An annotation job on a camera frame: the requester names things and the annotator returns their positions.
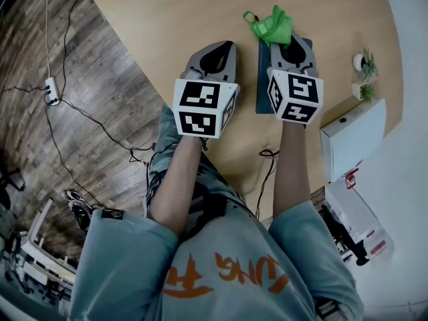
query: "camouflage pants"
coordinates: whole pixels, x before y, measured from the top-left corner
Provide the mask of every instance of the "camouflage pants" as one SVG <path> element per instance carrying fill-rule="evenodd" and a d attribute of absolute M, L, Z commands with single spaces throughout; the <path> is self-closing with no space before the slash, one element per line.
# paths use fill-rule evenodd
<path fill-rule="evenodd" d="M 174 114 L 167 105 L 164 105 L 160 117 L 158 142 L 148 168 L 149 184 L 145 201 L 146 210 L 150 209 L 150 204 L 167 173 L 180 139 L 181 135 L 177 132 Z M 204 215 L 202 219 L 205 220 L 224 215 L 227 201 L 232 201 L 236 205 L 246 208 L 235 189 L 227 184 L 207 156 L 202 153 L 189 214 L 202 212 Z"/>

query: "green cloth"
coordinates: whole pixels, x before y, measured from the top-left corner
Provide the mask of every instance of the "green cloth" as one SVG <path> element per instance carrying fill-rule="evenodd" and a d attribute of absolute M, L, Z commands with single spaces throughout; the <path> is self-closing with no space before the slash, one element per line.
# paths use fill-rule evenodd
<path fill-rule="evenodd" d="M 252 16 L 251 20 L 247 19 L 248 15 Z M 263 39 L 267 46 L 270 46 L 270 43 L 280 43 L 288 47 L 292 41 L 293 18 L 278 5 L 274 6 L 272 15 L 263 20 L 256 21 L 251 11 L 245 12 L 243 18 L 254 35 Z"/>

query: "sneaker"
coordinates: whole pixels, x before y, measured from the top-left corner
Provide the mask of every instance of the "sneaker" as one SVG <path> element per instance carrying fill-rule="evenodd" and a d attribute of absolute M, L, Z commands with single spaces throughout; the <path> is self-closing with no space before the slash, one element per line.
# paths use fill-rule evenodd
<path fill-rule="evenodd" d="M 83 200 L 83 198 L 80 196 L 80 194 L 75 192 L 74 190 L 66 190 L 62 193 L 62 196 L 64 196 L 64 198 L 67 201 L 74 201 L 74 200 L 82 201 Z"/>
<path fill-rule="evenodd" d="M 77 200 L 70 201 L 68 203 L 68 208 L 72 212 L 78 227 L 85 233 L 88 233 L 89 226 L 91 224 L 92 212 L 94 210 L 88 207 L 85 203 Z"/>

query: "table surface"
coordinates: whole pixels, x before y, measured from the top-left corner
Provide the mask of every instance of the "table surface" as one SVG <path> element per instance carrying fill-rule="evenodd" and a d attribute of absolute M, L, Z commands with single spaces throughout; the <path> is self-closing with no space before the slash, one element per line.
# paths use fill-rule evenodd
<path fill-rule="evenodd" d="M 352 57 L 369 47 L 379 69 L 377 92 L 387 103 L 385 135 L 400 121 L 403 71 L 397 31 L 387 0 L 95 0 L 119 38 L 153 86 L 171 106 L 175 79 L 190 56 L 221 40 L 238 46 L 237 83 L 241 93 L 236 112 L 220 140 L 211 140 L 208 157 L 220 173 L 255 209 L 270 161 L 264 148 L 277 150 L 282 123 L 273 115 L 255 113 L 258 39 L 242 14 L 260 18 L 275 4 L 294 18 L 294 30 L 314 42 L 316 66 L 324 80 L 322 113 L 307 127 L 311 191 L 326 184 L 320 127 L 359 102 L 351 95 L 356 80 Z M 274 175 L 265 187 L 260 219 L 272 215 Z"/>

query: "cable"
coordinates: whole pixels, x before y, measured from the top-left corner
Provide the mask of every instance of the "cable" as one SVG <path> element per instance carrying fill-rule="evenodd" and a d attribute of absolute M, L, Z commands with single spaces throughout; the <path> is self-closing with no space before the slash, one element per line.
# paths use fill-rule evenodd
<path fill-rule="evenodd" d="M 155 143 L 152 143 L 152 146 L 150 146 L 150 147 L 148 147 L 148 148 L 138 148 L 138 147 L 131 147 L 131 148 L 128 148 L 128 147 L 126 147 L 126 146 L 124 146 L 120 141 L 118 141 L 118 140 L 116 140 L 116 139 L 114 139 L 108 132 L 107 132 L 107 130 L 106 130 L 106 128 L 105 128 L 105 126 L 101 123 L 101 122 L 99 122 L 99 121 L 97 121 L 97 120 L 95 120 L 94 118 L 92 118 L 90 115 L 89 115 L 89 113 L 87 113 L 87 112 L 85 112 L 84 110 L 82 110 L 82 109 L 80 109 L 80 108 L 78 108 L 78 107 L 75 107 L 73 104 L 70 104 L 68 101 L 65 101 L 65 100 L 62 100 L 65 104 L 67 104 L 68 106 L 70 106 L 71 108 L 73 108 L 74 110 L 77 110 L 81 115 L 83 115 L 83 116 L 85 116 L 86 118 L 88 118 L 88 119 L 90 119 L 90 120 L 92 120 L 93 122 L 95 122 L 96 124 L 98 124 L 98 125 L 100 125 L 101 126 L 101 128 L 102 128 L 102 130 L 104 131 L 104 133 L 106 133 L 107 134 L 107 136 L 108 136 L 108 138 L 110 138 L 113 142 L 115 142 L 117 145 L 120 145 L 122 148 L 124 148 L 125 150 L 128 150 L 129 152 L 130 152 L 130 155 L 131 155 L 131 158 L 129 159 L 129 163 L 133 163 L 133 162 L 140 162 L 140 163 L 144 163 L 144 165 L 148 165 L 148 163 L 147 162 L 145 162 L 145 161 L 143 161 L 143 160 L 140 160 L 140 159 L 138 159 L 138 158 L 136 158 L 135 156 L 134 156 L 134 151 L 149 151 L 149 150 L 154 150 L 154 146 L 155 146 Z"/>
<path fill-rule="evenodd" d="M 15 90 L 15 89 L 16 89 L 16 90 L 21 90 L 22 92 L 31 93 L 31 92 L 33 92 L 34 90 L 40 90 L 41 92 L 43 92 L 44 90 L 47 90 L 47 87 L 45 87 L 45 88 L 34 87 L 34 88 L 30 88 L 30 89 L 25 89 L 25 88 L 18 88 L 17 86 L 13 86 L 13 87 L 11 87 L 11 88 L 3 89 L 3 90 L 0 92 L 0 95 L 1 95 L 2 93 L 10 92 L 11 90 Z"/>
<path fill-rule="evenodd" d="M 87 112 L 85 112 L 84 110 L 82 110 L 81 108 L 78 108 L 78 107 L 76 107 L 76 106 L 74 106 L 72 103 L 70 103 L 70 102 L 67 102 L 67 101 L 65 101 L 65 100 L 63 100 L 63 96 L 64 96 L 64 91 L 65 91 L 65 89 L 66 89 L 66 84 L 67 84 L 67 76 L 66 76 L 66 59 L 67 59 L 67 55 L 68 55 L 68 53 L 67 53 L 67 44 L 66 44 L 66 40 L 67 40 L 67 34 L 68 34 L 68 31 L 70 30 L 70 27 L 71 27 L 71 23 L 72 23 L 72 20 L 71 20 L 71 14 L 72 14 L 72 12 L 73 12 L 73 10 L 74 10 L 74 8 L 76 7 L 76 5 L 77 5 L 77 3 L 78 3 L 78 1 L 79 0 L 75 0 L 74 2 L 73 2 L 73 5 L 71 6 L 71 8 L 70 8 L 70 11 L 69 11 L 69 13 L 68 13 L 68 25 L 67 25 L 67 28 L 66 28 L 66 32 L 64 33 L 64 57 L 63 57 L 63 61 L 62 61 L 62 74 L 63 74 L 63 77 L 64 77 L 64 84 L 63 84 L 63 86 L 62 86 L 62 90 L 61 90 L 61 94 L 60 94 L 60 103 L 61 102 L 64 102 L 64 103 L 66 103 L 69 107 L 71 107 L 71 108 L 73 108 L 74 110 L 77 110 L 81 115 L 83 115 L 83 116 L 85 116 L 86 118 L 89 118 L 91 121 L 93 121 L 93 122 L 95 122 L 96 124 L 98 124 L 99 126 L 101 126 L 101 128 L 102 128 L 102 130 L 104 131 L 104 133 L 106 133 L 107 134 L 107 136 L 108 136 L 108 138 L 110 138 L 110 140 L 112 140 L 113 142 L 115 142 L 117 145 L 119 145 L 119 146 L 121 146 L 122 148 L 124 148 L 125 150 L 128 150 L 129 152 L 130 152 L 130 155 L 131 155 L 131 157 L 130 157 L 130 159 L 129 159 L 129 162 L 130 163 L 133 163 L 133 162 L 140 162 L 140 163 L 143 163 L 144 165 L 146 165 L 146 166 L 148 166 L 148 163 L 147 162 L 145 162 L 145 161 L 143 161 L 143 160 L 140 160 L 140 159 L 138 159 L 138 158 L 136 158 L 135 156 L 134 156 L 134 151 L 148 151 L 148 150 L 153 150 L 154 149 L 154 146 L 155 146 L 155 143 L 153 143 L 152 144 L 152 146 L 151 147 L 149 147 L 149 148 L 138 148 L 138 147 L 131 147 L 131 148 L 128 148 L 128 147 L 126 147 L 126 146 L 124 146 L 121 142 L 119 142 L 118 140 L 116 140 L 116 139 L 114 139 L 108 132 L 107 132 L 107 130 L 106 130 L 106 128 L 104 127 L 104 125 L 101 123 L 101 122 L 99 122 L 99 121 L 97 121 L 97 120 L 95 120 L 94 118 L 92 118 L 90 115 L 89 115 L 89 113 L 87 113 Z M 47 24 L 47 0 L 46 0 L 46 24 Z M 46 51 L 48 52 L 48 47 L 47 47 L 47 26 L 46 26 Z M 64 164 L 64 162 L 63 162 L 63 160 L 62 160 L 62 156 L 61 156 L 61 152 L 60 152 L 60 150 L 59 150 L 59 148 L 58 148 L 58 146 L 57 146 L 57 144 L 56 144 L 56 141 L 55 141 L 55 138 L 54 138 L 54 132 L 53 132 L 53 130 L 52 130 L 52 126 L 51 126 L 51 122 L 50 122 L 50 120 L 49 120 L 49 115 L 48 115 L 48 113 L 47 113 L 47 109 L 51 106 L 51 102 L 50 103 L 47 103 L 46 102 L 46 100 L 45 100 L 45 103 L 46 103 L 46 107 L 45 107 L 45 114 L 46 114 L 46 118 L 47 118 L 47 123 L 48 123 L 48 125 L 49 125 L 49 130 L 50 130 L 50 132 L 51 132 L 51 137 L 52 137 L 52 140 L 53 140 L 53 143 L 55 144 L 55 147 L 56 147 L 56 150 L 57 150 L 57 152 L 58 152 L 58 154 L 59 154 L 59 156 L 60 156 L 60 160 L 61 160 L 61 164 L 62 164 L 62 166 L 69 172 L 69 174 L 71 175 L 71 177 L 72 177 L 72 179 L 73 179 L 73 182 L 75 182 L 75 184 L 77 184 L 77 186 L 79 186 L 80 188 L 82 188 L 83 190 L 85 190 L 85 192 L 87 192 L 97 203 L 96 204 L 94 204 L 94 205 L 102 205 L 96 198 L 95 198 L 95 196 L 93 196 L 93 194 L 91 194 L 88 190 L 86 190 L 83 186 L 81 186 L 78 182 L 76 182 L 76 180 L 74 179 L 74 176 L 73 176 L 73 173 L 68 169 L 68 167 Z"/>
<path fill-rule="evenodd" d="M 67 25 L 67 29 L 66 32 L 64 34 L 64 58 L 62 60 L 62 76 L 64 77 L 64 84 L 62 86 L 62 91 L 61 91 L 61 95 L 60 95 L 60 103 L 62 101 L 62 96 L 64 94 L 64 90 L 66 90 L 66 84 L 67 84 L 67 76 L 66 76 L 66 58 L 67 58 L 67 44 L 66 44 L 66 40 L 67 40 L 67 34 L 68 34 L 68 30 L 70 30 L 70 27 L 72 26 L 72 12 L 74 10 L 74 7 L 77 5 L 79 0 L 75 0 L 72 7 L 70 8 L 70 11 L 68 12 L 68 25 Z"/>
<path fill-rule="evenodd" d="M 164 153 L 164 152 L 165 152 L 166 150 L 168 150 L 171 146 L 176 146 L 176 145 L 178 145 L 178 143 L 177 143 L 177 142 L 172 142 L 172 143 L 170 143 L 169 145 L 165 146 L 162 150 L 160 150 L 160 151 L 158 151 L 158 152 L 154 153 L 154 154 L 152 155 L 152 158 L 150 158 L 150 161 L 149 161 L 149 162 L 148 162 L 148 164 L 147 164 L 147 171 L 146 171 L 147 193 L 148 193 L 148 188 L 149 188 L 149 184 L 148 184 L 148 171 L 150 170 L 150 166 L 152 165 L 153 158 L 154 158 L 154 157 L 156 157 L 158 154 Z"/>
<path fill-rule="evenodd" d="M 280 153 L 279 150 L 276 151 L 276 152 L 272 152 L 271 150 L 268 150 L 268 149 L 265 149 L 265 150 L 262 150 L 262 151 L 259 152 L 259 156 L 262 156 L 262 157 L 265 157 L 265 158 L 270 158 L 270 159 L 272 159 L 272 162 L 270 164 L 269 171 L 267 172 L 267 175 L 266 175 L 263 183 L 261 184 L 260 195 L 259 195 L 259 199 L 257 200 L 257 208 L 255 210 L 255 217 L 257 217 L 258 219 L 260 217 L 260 200 L 261 200 L 261 196 L 263 195 L 263 192 L 265 191 L 265 184 L 268 181 L 267 179 L 276 170 L 276 168 L 274 168 L 274 164 L 275 164 L 276 156 L 279 153 Z"/>
<path fill-rule="evenodd" d="M 62 160 L 61 152 L 60 152 L 60 150 L 59 150 L 59 148 L 58 148 L 58 145 L 56 144 L 56 141 L 55 141 L 55 138 L 54 138 L 54 132 L 53 132 L 53 130 L 52 130 L 52 124 L 51 124 L 51 121 L 50 121 L 50 119 L 49 119 L 49 114 L 47 113 L 47 109 L 48 109 L 48 108 L 49 108 L 49 104 L 47 104 L 47 105 L 46 105 L 46 107 L 45 107 L 45 114 L 46 114 L 47 124 L 49 125 L 49 130 L 50 130 L 50 132 L 51 132 L 52 141 L 53 141 L 53 144 L 54 144 L 54 145 L 55 145 L 55 147 L 56 147 L 56 150 L 58 151 L 58 154 L 59 154 L 59 156 L 60 156 L 60 161 L 61 161 L 62 166 L 63 166 L 64 168 L 66 168 L 66 170 L 69 172 L 70 176 L 72 177 L 73 182 L 75 182 L 75 184 L 77 184 L 77 186 L 79 186 L 80 188 L 82 188 L 83 190 L 85 190 L 85 192 L 87 192 L 87 193 L 91 196 L 91 198 L 93 198 L 93 199 L 97 202 L 97 204 L 101 205 L 101 203 L 99 202 L 99 200 L 97 200 L 97 199 L 95 198 L 95 196 L 93 196 L 93 194 L 91 194 L 91 192 L 89 192 L 88 190 L 86 190 L 85 188 L 83 188 L 83 186 L 81 186 L 79 183 L 77 183 L 77 182 L 76 182 L 76 180 L 74 179 L 73 173 L 72 173 L 72 172 L 70 171 L 70 169 L 69 169 L 69 168 L 64 164 L 64 161 Z"/>
<path fill-rule="evenodd" d="M 46 0 L 46 25 L 45 25 L 45 38 L 46 38 L 46 57 L 47 57 L 47 78 L 51 77 L 51 64 L 49 61 L 49 47 L 47 46 L 47 4 L 49 0 Z"/>

